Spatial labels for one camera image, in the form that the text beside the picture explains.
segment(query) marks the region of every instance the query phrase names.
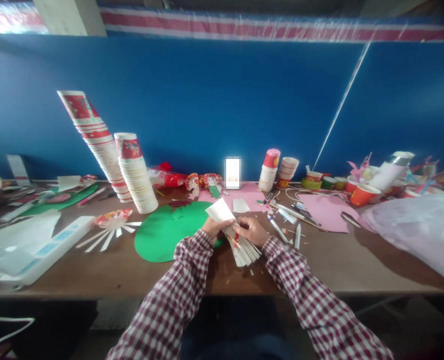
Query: green paper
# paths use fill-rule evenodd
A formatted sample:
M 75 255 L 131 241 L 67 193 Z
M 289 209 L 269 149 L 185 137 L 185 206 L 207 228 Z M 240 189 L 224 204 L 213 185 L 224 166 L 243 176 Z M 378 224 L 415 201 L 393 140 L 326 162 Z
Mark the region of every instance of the green paper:
M 45 203 L 42 205 L 35 205 L 34 207 L 32 207 L 29 210 L 27 210 L 26 212 L 24 212 L 21 216 L 38 215 L 38 214 L 45 213 L 46 211 L 51 210 L 51 209 L 56 209 L 56 210 L 64 209 L 64 208 L 69 207 L 71 205 L 77 204 L 79 201 L 82 201 L 86 197 L 88 197 L 89 195 L 92 195 L 93 193 L 96 192 L 98 187 L 99 187 L 99 184 L 95 183 L 95 184 L 89 186 L 88 188 L 86 188 L 85 190 L 82 190 L 79 193 L 70 194 L 71 195 L 70 198 L 63 201 L 63 202 L 58 202 L 55 204 Z
M 208 217 L 206 209 L 211 205 L 211 202 L 196 201 L 174 211 L 170 206 L 157 209 L 138 228 L 135 251 L 151 263 L 173 261 L 176 245 L 204 226 Z M 221 244 L 219 239 L 214 248 Z
M 217 186 L 210 186 L 208 189 L 210 190 L 210 193 L 212 194 L 213 198 L 216 198 L 216 199 L 221 198 L 221 193 L 219 192 L 219 189 L 217 188 Z

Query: white plastic bag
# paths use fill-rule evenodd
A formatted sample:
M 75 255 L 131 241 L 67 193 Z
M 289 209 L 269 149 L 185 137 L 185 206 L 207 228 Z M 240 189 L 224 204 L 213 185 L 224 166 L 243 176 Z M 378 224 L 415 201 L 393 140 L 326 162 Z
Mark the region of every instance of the white plastic bag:
M 362 217 L 389 243 L 444 277 L 444 195 L 386 201 Z

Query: wooden table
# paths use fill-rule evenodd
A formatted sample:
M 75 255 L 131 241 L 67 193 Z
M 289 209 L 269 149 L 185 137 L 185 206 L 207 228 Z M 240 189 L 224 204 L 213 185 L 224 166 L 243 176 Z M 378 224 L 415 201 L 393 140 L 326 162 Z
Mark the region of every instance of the wooden table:
M 172 199 L 185 199 L 182 189 L 165 189 L 157 195 L 161 205 Z M 142 221 L 134 204 L 121 204 L 117 198 L 91 200 L 85 207 L 73 205 L 63 209 L 56 232 L 82 215 L 99 216 L 113 210 L 134 210 L 128 221 Z M 289 199 L 282 192 L 282 204 Z M 276 235 L 267 216 L 252 212 L 265 229 Z M 277 222 L 282 225 L 280 216 Z M 286 222 L 284 227 L 295 230 Z M 422 261 L 400 251 L 382 237 L 349 225 L 350 233 L 322 232 L 302 223 L 301 253 L 312 272 L 339 296 L 444 294 L 444 278 Z M 100 231 L 93 229 L 85 239 Z M 105 252 L 85 253 L 72 248 L 33 285 L 19 291 L 0 283 L 0 298 L 101 299 L 143 298 L 171 267 L 172 262 L 153 263 L 143 260 L 134 249 L 134 234 L 124 232 L 112 241 Z M 237 268 L 230 246 L 225 242 L 210 260 L 207 295 L 278 295 L 279 290 L 265 269 L 265 258 L 243 269 Z

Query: blue wall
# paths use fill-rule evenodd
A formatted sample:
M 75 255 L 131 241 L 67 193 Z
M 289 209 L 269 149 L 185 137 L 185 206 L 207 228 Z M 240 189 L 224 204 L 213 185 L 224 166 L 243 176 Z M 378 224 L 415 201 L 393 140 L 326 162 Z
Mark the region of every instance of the blue wall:
M 347 174 L 347 160 L 373 152 L 380 165 L 398 150 L 444 168 L 444 43 L 371 44 L 317 169 Z
M 221 173 L 224 156 L 242 156 L 244 180 L 258 180 L 272 147 L 313 165 L 361 51 L 0 35 L 0 176 L 12 177 L 6 154 L 24 155 L 33 179 L 101 175 L 56 90 L 85 91 L 111 132 L 137 133 L 151 165 Z M 317 169 L 343 174 L 346 160 L 395 150 L 444 157 L 444 44 L 371 45 Z

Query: shirt sleeve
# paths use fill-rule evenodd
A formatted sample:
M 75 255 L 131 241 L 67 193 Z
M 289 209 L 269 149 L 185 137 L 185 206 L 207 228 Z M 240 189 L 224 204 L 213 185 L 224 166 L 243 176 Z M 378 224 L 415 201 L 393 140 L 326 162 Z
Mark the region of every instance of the shirt sleeve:
M 267 270 L 295 306 L 321 359 L 393 359 L 392 352 L 317 279 L 305 257 L 271 236 L 262 248 Z
M 202 230 L 178 243 L 175 263 L 145 297 L 106 360 L 179 358 L 182 332 L 206 291 L 212 248 Z

